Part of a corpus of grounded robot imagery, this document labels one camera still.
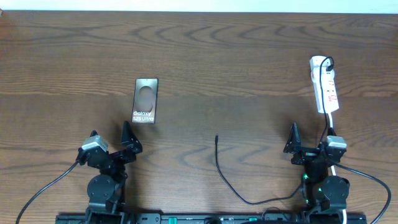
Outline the Galaxy S25 Ultra smartphone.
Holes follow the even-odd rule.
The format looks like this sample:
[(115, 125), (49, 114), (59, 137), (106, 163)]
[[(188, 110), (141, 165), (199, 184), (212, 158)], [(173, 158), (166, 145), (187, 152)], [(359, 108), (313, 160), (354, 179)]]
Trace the Galaxy S25 Ultra smartphone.
[(158, 78), (138, 78), (136, 80), (132, 106), (132, 123), (155, 123), (158, 89)]

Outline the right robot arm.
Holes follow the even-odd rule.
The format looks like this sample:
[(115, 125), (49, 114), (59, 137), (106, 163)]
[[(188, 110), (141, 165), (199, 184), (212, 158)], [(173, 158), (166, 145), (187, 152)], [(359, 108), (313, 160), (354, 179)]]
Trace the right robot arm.
[(346, 152), (346, 141), (332, 128), (326, 141), (317, 147), (304, 147), (296, 124), (284, 147), (292, 154), (291, 163), (304, 166), (303, 195), (308, 208), (301, 212), (305, 223), (347, 223), (346, 199), (349, 195), (348, 179), (337, 176), (335, 167)]

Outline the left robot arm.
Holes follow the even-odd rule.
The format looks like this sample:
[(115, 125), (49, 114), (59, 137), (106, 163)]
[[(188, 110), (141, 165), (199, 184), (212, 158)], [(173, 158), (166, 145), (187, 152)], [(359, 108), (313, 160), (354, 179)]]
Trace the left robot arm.
[(142, 144), (133, 133), (128, 121), (123, 123), (121, 144), (126, 148), (110, 153), (108, 143), (92, 131), (78, 149), (76, 161), (99, 170), (99, 175), (87, 186), (89, 196), (85, 223), (135, 223), (134, 213), (124, 209), (126, 164), (134, 162), (142, 152)]

